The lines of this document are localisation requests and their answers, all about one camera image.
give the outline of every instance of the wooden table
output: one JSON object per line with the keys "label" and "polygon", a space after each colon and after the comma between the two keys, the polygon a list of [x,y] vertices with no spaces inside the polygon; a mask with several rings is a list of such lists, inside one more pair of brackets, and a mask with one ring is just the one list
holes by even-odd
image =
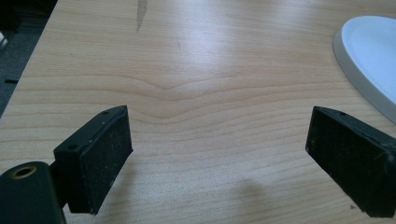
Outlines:
{"label": "wooden table", "polygon": [[68,223],[373,223],[304,150],[312,107],[396,136],[332,52],[396,2],[60,0],[0,119],[0,172],[128,105],[135,152]]}

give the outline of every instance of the white plastic object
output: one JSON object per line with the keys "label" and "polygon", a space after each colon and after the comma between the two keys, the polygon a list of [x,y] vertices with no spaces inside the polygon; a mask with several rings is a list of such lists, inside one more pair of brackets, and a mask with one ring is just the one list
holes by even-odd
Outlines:
{"label": "white plastic object", "polygon": [[356,89],[396,123],[396,20],[362,16],[347,21],[333,48]]}

